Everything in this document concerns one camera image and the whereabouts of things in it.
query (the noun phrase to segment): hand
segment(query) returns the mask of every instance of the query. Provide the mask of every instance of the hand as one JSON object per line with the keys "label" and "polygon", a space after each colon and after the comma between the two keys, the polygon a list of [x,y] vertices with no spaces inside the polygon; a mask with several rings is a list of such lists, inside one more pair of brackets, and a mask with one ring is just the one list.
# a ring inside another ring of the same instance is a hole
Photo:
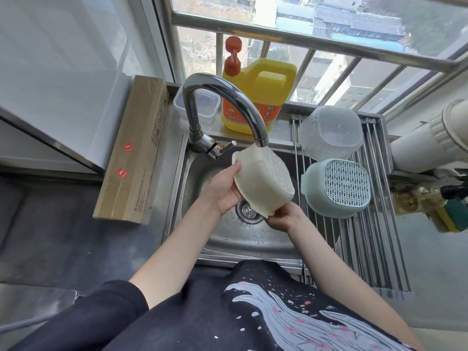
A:
{"label": "hand", "polygon": [[307,219],[301,208],[293,202],[288,202],[265,221],[271,228],[289,234],[297,228],[304,218]]}
{"label": "hand", "polygon": [[221,216],[226,214],[243,198],[234,182],[234,176],[240,170],[241,162],[236,160],[232,166],[217,173],[200,196],[200,198],[213,204],[219,210]]}

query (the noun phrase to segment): bottle label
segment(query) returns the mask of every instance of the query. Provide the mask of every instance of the bottle label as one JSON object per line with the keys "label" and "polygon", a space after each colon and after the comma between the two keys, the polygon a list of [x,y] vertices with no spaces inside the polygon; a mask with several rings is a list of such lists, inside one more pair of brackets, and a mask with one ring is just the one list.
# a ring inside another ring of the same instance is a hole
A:
{"label": "bottle label", "polygon": [[[268,128],[270,125],[273,124],[274,120],[276,117],[278,117],[279,111],[281,110],[280,106],[270,106],[270,105],[263,105],[261,103],[254,103],[255,107],[257,110],[260,112],[260,115],[263,118],[263,121],[265,122],[266,127]],[[247,121],[242,117],[241,113],[237,111],[237,109],[231,105],[231,102],[228,102],[227,100],[223,99],[223,116],[227,121],[230,121],[232,123],[237,123],[237,124],[246,124]]]}

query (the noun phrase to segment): drain strainer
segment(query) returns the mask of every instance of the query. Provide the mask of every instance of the drain strainer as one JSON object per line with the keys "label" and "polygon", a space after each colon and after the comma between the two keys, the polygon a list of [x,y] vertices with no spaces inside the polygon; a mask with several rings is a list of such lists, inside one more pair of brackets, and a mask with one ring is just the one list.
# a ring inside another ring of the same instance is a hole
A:
{"label": "drain strainer", "polygon": [[250,206],[250,203],[244,199],[235,207],[235,211],[239,218],[248,224],[260,223],[263,220],[263,217],[255,212]]}

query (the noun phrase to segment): white wave print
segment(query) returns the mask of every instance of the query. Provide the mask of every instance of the white wave print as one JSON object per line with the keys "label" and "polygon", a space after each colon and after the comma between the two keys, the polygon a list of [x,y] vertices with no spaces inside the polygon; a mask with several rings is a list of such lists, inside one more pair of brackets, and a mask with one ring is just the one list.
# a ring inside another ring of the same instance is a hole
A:
{"label": "white wave print", "polygon": [[260,309],[276,344],[284,350],[385,351],[410,350],[383,335],[365,322],[348,315],[321,310],[319,313],[343,325],[333,325],[288,308],[278,295],[268,294],[257,284],[233,283],[225,291],[237,289],[233,302],[247,302]]}

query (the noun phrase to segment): gray hose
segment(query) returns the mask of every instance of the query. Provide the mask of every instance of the gray hose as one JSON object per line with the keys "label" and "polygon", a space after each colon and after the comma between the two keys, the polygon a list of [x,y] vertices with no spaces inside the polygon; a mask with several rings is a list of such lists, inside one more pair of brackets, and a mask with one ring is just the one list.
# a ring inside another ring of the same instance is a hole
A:
{"label": "gray hose", "polygon": [[26,320],[21,320],[20,322],[14,322],[11,324],[6,324],[6,325],[0,325],[0,335],[8,333],[10,331],[14,330],[19,330],[19,329],[24,329],[36,324],[40,324],[42,322],[48,321],[50,318],[53,316],[56,316],[58,313],[55,314],[50,314],[50,315],[43,315],[39,316],[37,318],[32,318],[32,319],[26,319]]}

